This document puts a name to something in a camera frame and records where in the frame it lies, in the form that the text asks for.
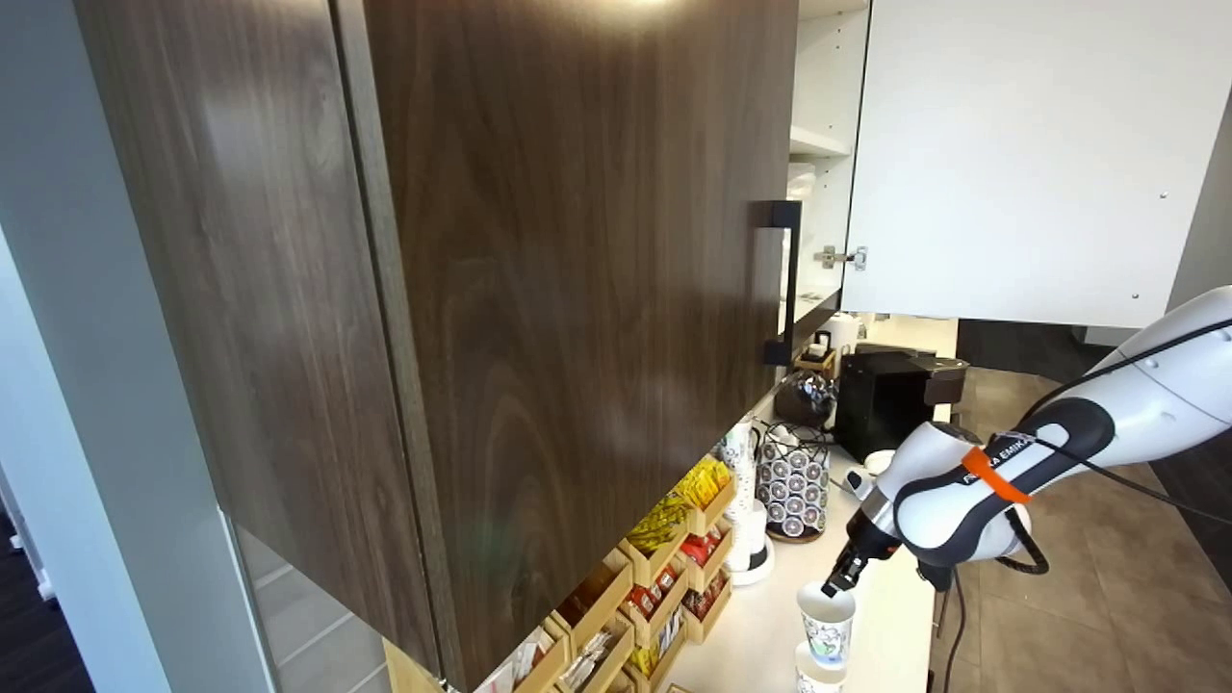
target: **cabinet door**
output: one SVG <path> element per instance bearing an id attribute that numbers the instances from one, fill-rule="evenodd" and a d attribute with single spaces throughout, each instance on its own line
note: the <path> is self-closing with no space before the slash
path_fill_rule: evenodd
<path id="1" fill-rule="evenodd" d="M 845 284 L 850 168 L 870 12 L 864 0 L 802 0 L 788 130 L 788 191 L 804 203 L 796 317 Z"/>
<path id="2" fill-rule="evenodd" d="M 873 4 L 845 308 L 1136 327 L 1168 308 L 1232 4 Z"/>
<path id="3" fill-rule="evenodd" d="M 220 503 L 438 666 L 331 4 L 111 0 L 82 32 Z"/>
<path id="4" fill-rule="evenodd" d="M 787 188 L 795 14 L 367 0 L 399 247 L 387 298 L 414 317 L 392 343 L 461 683 L 770 388 L 783 235 L 754 203 Z"/>

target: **clear cup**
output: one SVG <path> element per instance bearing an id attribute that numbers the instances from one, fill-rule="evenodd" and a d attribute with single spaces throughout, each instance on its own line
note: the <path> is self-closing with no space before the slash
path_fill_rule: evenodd
<path id="1" fill-rule="evenodd" d="M 796 593 L 808 657 L 829 674 L 849 674 L 856 593 L 829 596 L 822 583 Z"/>
<path id="2" fill-rule="evenodd" d="M 845 693 L 845 669 L 815 666 L 808 642 L 796 642 L 796 693 Z"/>

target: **wooden cabinet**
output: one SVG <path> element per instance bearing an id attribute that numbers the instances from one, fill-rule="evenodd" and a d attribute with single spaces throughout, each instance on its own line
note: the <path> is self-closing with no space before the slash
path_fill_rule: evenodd
<path id="1" fill-rule="evenodd" d="M 428 669 L 770 384 L 795 4 L 77 12 L 220 503 Z"/>

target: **countertop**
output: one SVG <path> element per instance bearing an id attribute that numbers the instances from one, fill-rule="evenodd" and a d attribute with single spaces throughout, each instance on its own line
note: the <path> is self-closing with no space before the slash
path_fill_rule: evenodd
<path id="1" fill-rule="evenodd" d="M 804 641 L 796 588 L 826 583 L 849 542 L 856 502 L 829 484 L 826 534 L 813 542 L 773 542 L 773 567 L 760 587 L 734 588 L 729 612 L 705 642 L 691 642 L 664 691 L 691 693 L 788 693 L 796 691 L 796 642 Z M 845 693 L 928 691 L 933 587 L 917 576 L 917 557 L 899 549 L 865 567 L 850 633 Z"/>

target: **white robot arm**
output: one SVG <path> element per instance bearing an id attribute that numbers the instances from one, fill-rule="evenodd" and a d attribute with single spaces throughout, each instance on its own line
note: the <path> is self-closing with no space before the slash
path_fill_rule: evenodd
<path id="1" fill-rule="evenodd" d="M 958 564 L 1022 549 L 1027 533 L 1014 507 L 1032 494 L 1083 469 L 1154 461 L 1228 429 L 1232 284 L 1145 327 L 985 446 L 958 429 L 919 425 L 850 515 L 829 593 L 850 588 L 870 557 L 899 548 L 947 588 Z"/>

